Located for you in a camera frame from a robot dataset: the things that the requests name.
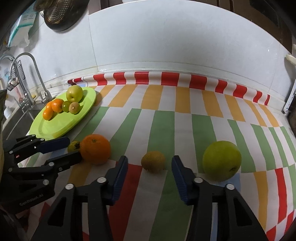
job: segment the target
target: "orange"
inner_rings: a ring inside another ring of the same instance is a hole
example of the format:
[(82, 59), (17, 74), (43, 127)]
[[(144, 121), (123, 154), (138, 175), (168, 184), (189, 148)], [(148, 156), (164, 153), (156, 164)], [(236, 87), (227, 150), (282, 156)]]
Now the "orange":
[(63, 111), (62, 105), (63, 105), (63, 100), (62, 99), (54, 99), (52, 101), (52, 110), (56, 113), (60, 113)]
[(111, 146), (102, 135), (88, 135), (80, 142), (80, 154), (85, 161), (102, 165), (111, 156)]
[(49, 121), (53, 115), (54, 115), (54, 111), (52, 110), (52, 108), (47, 108), (44, 110), (42, 116), (43, 116), (43, 119), (45, 119), (46, 121)]
[(48, 109), (48, 108), (52, 108), (52, 101), (50, 101), (50, 102), (48, 102), (47, 104), (46, 104), (46, 107), (45, 107), (46, 109)]

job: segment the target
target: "fruit on plate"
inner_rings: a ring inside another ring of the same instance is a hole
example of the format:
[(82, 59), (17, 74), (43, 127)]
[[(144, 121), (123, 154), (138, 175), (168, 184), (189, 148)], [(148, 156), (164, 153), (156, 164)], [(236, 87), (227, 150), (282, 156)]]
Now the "fruit on plate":
[(66, 100), (63, 102), (62, 104), (62, 109), (64, 112), (69, 112), (69, 106), (70, 106), (71, 102)]
[(213, 181), (222, 182), (235, 175), (242, 163), (242, 155), (235, 144), (217, 141), (205, 150), (202, 165), (206, 175)]
[(68, 153), (72, 151), (80, 151), (80, 142), (79, 141), (72, 141), (67, 148)]
[(66, 92), (66, 98), (70, 102), (79, 102), (83, 97), (83, 89), (79, 85), (70, 86)]
[(50, 108), (52, 109), (52, 101), (48, 102), (45, 106), (46, 109)]
[(102, 135), (88, 135), (80, 142), (80, 154), (85, 161), (102, 165), (111, 156), (111, 146)]
[(165, 168), (165, 156), (160, 151), (147, 152), (141, 160), (142, 167), (152, 173), (161, 172)]
[(63, 105), (62, 99), (54, 99), (52, 101), (52, 110), (56, 113), (61, 113), (63, 111), (62, 105)]
[(43, 111), (43, 119), (45, 119), (46, 121), (49, 121), (54, 115), (54, 111), (52, 110), (52, 108), (46, 108), (44, 111)]
[(80, 104), (78, 102), (73, 102), (69, 105), (69, 112), (73, 115), (80, 111)]

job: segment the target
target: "red stripe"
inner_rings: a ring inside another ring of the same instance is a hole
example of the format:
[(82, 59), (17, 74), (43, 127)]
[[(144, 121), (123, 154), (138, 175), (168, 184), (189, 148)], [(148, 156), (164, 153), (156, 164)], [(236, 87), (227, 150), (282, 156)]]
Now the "red stripe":
[(261, 91), (257, 91), (256, 96), (253, 99), (253, 102), (258, 103), (258, 100), (261, 98), (262, 96), (262, 92)]
[(83, 82), (83, 80), (81, 78), (77, 78), (77, 79), (74, 79), (74, 82), (79, 83), (79, 82)]
[(224, 80), (218, 80), (218, 84), (215, 88), (215, 92), (223, 94), (224, 89), (227, 86), (227, 82)]
[(126, 78), (124, 77), (124, 72), (114, 73), (113, 78), (116, 80), (117, 85), (126, 85)]
[(233, 92), (233, 96), (243, 98), (244, 95), (246, 94), (246, 92), (247, 92), (247, 88), (245, 86), (237, 85), (237, 87), (235, 88), (235, 90)]
[(135, 72), (136, 85), (149, 84), (149, 72)]
[(268, 102), (269, 102), (269, 99), (270, 99), (270, 95), (267, 95), (267, 99), (266, 99), (266, 101), (264, 102), (264, 104), (265, 104), (265, 105), (267, 105), (267, 104), (268, 104)]
[(48, 211), (49, 208), (50, 208), (50, 206), (46, 202), (44, 202), (42, 210), (41, 210), (41, 215), (40, 215), (40, 218), (39, 218), (39, 222), (42, 219), (42, 217), (44, 216), (44, 214)]
[(107, 85), (107, 80), (104, 77), (104, 74), (96, 74), (94, 75), (94, 80), (98, 82), (99, 85)]
[(285, 233), (288, 231), (289, 227), (291, 226), (291, 224), (293, 222), (293, 216), (294, 216), (294, 211), (292, 211), (287, 217), (287, 224), (286, 224)]
[(207, 84), (207, 77), (199, 75), (191, 75), (189, 88), (204, 90)]
[(109, 220), (114, 241), (123, 241), (142, 167), (129, 164), (119, 200), (110, 206)]
[(284, 172), (282, 168), (275, 169), (276, 178), (279, 190), (279, 220), (278, 223), (284, 220), (287, 216), (287, 189), (285, 184)]
[(89, 235), (85, 232), (82, 232), (83, 241), (89, 241)]
[(276, 226), (274, 226), (271, 230), (267, 231), (266, 236), (269, 241), (274, 241), (276, 238)]
[(177, 86), (179, 81), (179, 73), (162, 72), (161, 85)]
[(69, 85), (77, 85), (77, 84), (75, 84), (75, 83), (73, 82), (73, 80), (68, 80), (67, 82), (68, 82)]

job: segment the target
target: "green stripe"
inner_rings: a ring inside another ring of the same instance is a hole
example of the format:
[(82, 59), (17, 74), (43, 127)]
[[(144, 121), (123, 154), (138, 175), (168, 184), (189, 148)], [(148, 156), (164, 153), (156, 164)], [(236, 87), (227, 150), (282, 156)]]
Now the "green stripe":
[(264, 134), (264, 131), (261, 126), (251, 124), (256, 138), (259, 142), (260, 149), (265, 159), (266, 170), (274, 170), (276, 169), (276, 161), (274, 160), (274, 155), (268, 143), (268, 140)]
[(216, 141), (211, 117), (205, 115), (192, 115), (192, 130), (198, 172), (205, 173), (202, 167), (203, 153), (210, 144)]
[(93, 134), (95, 129), (98, 127), (99, 123), (105, 116), (107, 110), (109, 107), (101, 106), (97, 112), (94, 114), (94, 116), (89, 120), (89, 122), (83, 127), (83, 129), (80, 131), (80, 133), (74, 138), (75, 141), (82, 141), (84, 137), (87, 135)]
[(140, 113), (141, 109), (131, 109), (119, 129), (111, 138), (110, 145), (112, 160), (118, 161), (119, 158), (125, 154)]
[(180, 241), (186, 236), (191, 207), (181, 201), (170, 168), (175, 152), (174, 135), (175, 113), (155, 111), (147, 151), (162, 152), (166, 158), (168, 172), (149, 241)]
[(293, 145), (293, 142), (292, 142), (292, 140), (291, 140), (291, 138), (290, 138), (290, 136), (289, 136), (289, 134), (288, 134), (286, 128), (283, 127), (283, 126), (281, 126), (280, 128), (281, 128), (281, 131), (283, 132), (283, 134), (284, 134), (284, 136), (285, 136), (285, 138), (286, 138), (286, 141), (287, 141), (287, 143), (288, 143), (288, 146), (289, 146), (289, 148), (290, 148), (290, 150), (291, 150), (291, 152), (292, 152), (292, 155), (293, 155), (294, 161), (296, 161), (296, 150), (295, 150), (295, 147), (294, 147), (294, 145)]
[(33, 167), (35, 165), (35, 163), (37, 162), (39, 155), (40, 155), (40, 152), (35, 153), (33, 156), (31, 156), (26, 167)]
[(295, 164), (289, 166), (288, 169), (289, 169), (289, 174), (290, 174), (291, 183), (292, 183), (293, 204), (294, 204), (294, 209), (296, 209), (296, 170), (295, 170)]
[(274, 130), (273, 127), (269, 127), (268, 128), (274, 138), (274, 141), (276, 142), (277, 148), (279, 150), (279, 155), (281, 157), (281, 162), (283, 163), (283, 167), (287, 167), (288, 166), (288, 161), (287, 161), (287, 157), (286, 154), (284, 152), (283, 146), (279, 140), (279, 137), (276, 134), (276, 131)]
[(241, 172), (256, 172), (254, 160), (249, 152), (246, 141), (244, 140), (244, 136), (242, 135), (237, 122), (235, 120), (228, 120), (228, 123), (233, 131), (237, 147), (242, 154)]

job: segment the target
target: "striped tablecloth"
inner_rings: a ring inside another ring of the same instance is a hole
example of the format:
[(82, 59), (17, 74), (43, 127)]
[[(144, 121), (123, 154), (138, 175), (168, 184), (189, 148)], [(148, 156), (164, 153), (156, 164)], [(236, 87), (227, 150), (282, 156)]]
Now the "striped tablecloth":
[[(68, 83), (93, 87), (98, 95), (90, 113), (67, 136), (82, 140), (92, 133), (104, 135), (112, 156), (103, 166), (83, 162), (61, 172), (55, 197), (67, 183), (81, 186), (104, 176), (126, 155), (129, 167), (121, 197), (108, 208), (115, 241), (185, 240), (192, 207), (179, 198), (171, 158), (179, 155), (186, 167), (207, 179), (202, 155), (218, 140), (238, 146), (242, 165), (230, 180), (215, 184), (234, 184), (270, 241), (278, 241), (289, 228), (296, 215), (296, 139), (268, 109), (269, 95), (224, 80), (166, 72), (98, 74)], [(141, 167), (142, 156), (152, 150), (166, 157), (166, 170), (158, 175)], [(27, 166), (65, 152), (37, 154)], [(31, 208), (28, 236), (55, 197)], [(86, 210), (84, 205), (84, 240), (89, 233)], [(216, 240), (216, 205), (212, 229), (211, 240)]]

